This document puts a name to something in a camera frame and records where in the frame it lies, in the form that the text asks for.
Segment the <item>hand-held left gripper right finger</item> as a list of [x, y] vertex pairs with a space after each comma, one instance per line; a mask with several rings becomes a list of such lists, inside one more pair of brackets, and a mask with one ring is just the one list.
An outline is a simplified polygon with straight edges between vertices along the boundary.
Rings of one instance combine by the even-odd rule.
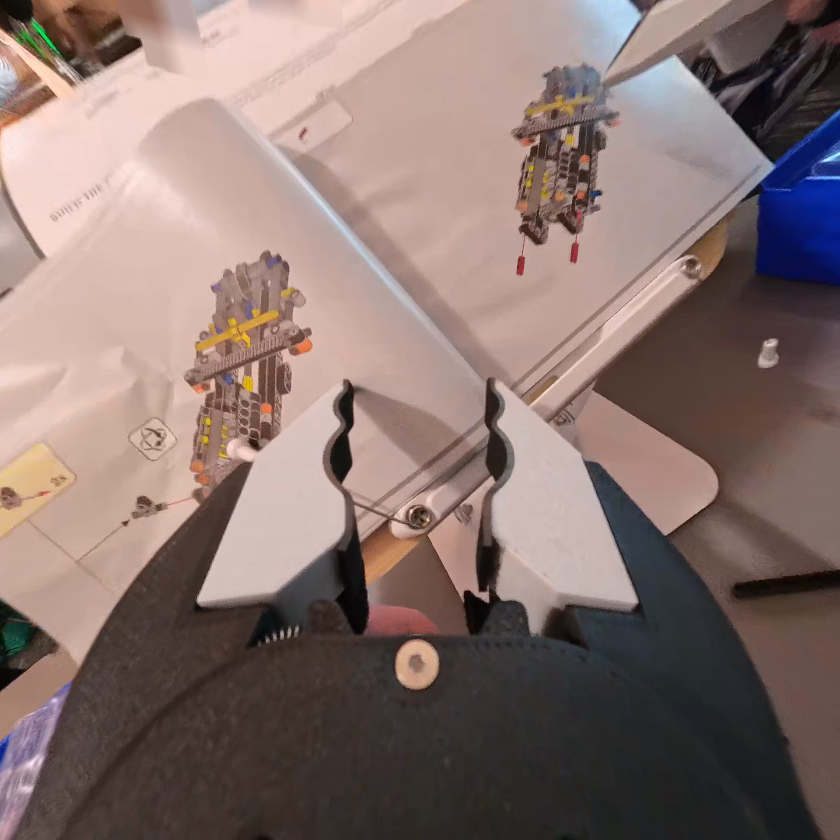
[[486, 383], [486, 468], [471, 633], [516, 602], [542, 635], [573, 607], [633, 614], [634, 584], [579, 451], [496, 378]]

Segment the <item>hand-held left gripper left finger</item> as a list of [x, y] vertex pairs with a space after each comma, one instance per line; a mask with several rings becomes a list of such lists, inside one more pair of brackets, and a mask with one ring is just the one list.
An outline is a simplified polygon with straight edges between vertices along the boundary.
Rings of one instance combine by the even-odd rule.
[[342, 380], [257, 454], [197, 606], [267, 606], [282, 626], [304, 627], [310, 604], [335, 601], [352, 631], [364, 633], [364, 561], [354, 501], [343, 487], [353, 425], [354, 388]]

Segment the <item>lego instruction booklet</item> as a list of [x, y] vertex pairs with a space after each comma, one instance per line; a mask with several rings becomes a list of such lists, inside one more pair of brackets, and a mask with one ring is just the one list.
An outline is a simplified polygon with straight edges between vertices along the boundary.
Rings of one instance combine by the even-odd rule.
[[157, 122], [2, 302], [2, 602], [81, 661], [227, 441], [288, 437], [342, 379], [350, 492], [398, 511], [478, 448], [486, 377], [543, 380], [770, 170], [669, 60], [610, 97], [577, 264], [557, 225], [519, 279], [511, 130], [549, 63], [393, 56], [307, 151], [213, 99]]

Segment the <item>long black lego axle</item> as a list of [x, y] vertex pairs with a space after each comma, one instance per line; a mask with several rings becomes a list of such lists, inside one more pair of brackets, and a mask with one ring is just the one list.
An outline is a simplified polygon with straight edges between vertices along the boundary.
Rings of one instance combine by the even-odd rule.
[[839, 588], [839, 569], [741, 581], [731, 588], [736, 600], [753, 600], [777, 595], [825, 592]]

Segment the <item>clear bags of lego parts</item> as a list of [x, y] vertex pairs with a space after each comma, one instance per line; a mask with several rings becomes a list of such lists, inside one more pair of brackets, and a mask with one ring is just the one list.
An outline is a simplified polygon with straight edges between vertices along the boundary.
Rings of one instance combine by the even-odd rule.
[[23, 716], [1, 744], [1, 838], [14, 838], [46, 759], [71, 682]]

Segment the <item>blue plastic bin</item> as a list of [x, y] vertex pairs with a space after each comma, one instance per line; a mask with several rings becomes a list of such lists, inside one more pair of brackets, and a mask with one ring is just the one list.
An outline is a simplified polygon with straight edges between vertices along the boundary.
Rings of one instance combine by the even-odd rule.
[[758, 274], [839, 286], [838, 112], [775, 163], [758, 209]]

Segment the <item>white printed paper sheet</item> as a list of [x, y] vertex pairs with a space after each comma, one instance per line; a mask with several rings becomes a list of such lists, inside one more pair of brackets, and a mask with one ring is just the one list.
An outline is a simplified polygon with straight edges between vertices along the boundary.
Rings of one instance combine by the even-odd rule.
[[466, 136], [504, 133], [552, 62], [606, 67], [640, 18], [632, 2], [352, 2], [328, 31], [231, 2], [200, 21], [206, 76], [138, 51], [4, 130], [2, 211], [54, 271], [314, 260], [356, 240], [291, 164], [320, 155], [378, 256], [498, 262], [520, 239], [516, 155]]

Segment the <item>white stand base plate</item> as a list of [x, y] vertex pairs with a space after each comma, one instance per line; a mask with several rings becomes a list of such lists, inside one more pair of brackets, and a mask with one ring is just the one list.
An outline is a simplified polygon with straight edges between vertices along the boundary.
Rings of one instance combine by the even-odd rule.
[[[733, 214], [730, 211], [689, 248], [702, 264], [701, 283], [721, 262]], [[706, 460], [598, 392], [587, 396], [574, 430], [582, 454], [604, 467], [665, 535], [718, 495], [718, 476]], [[399, 539], [389, 526], [381, 525], [361, 544], [366, 582], [380, 580], [422, 539]]]

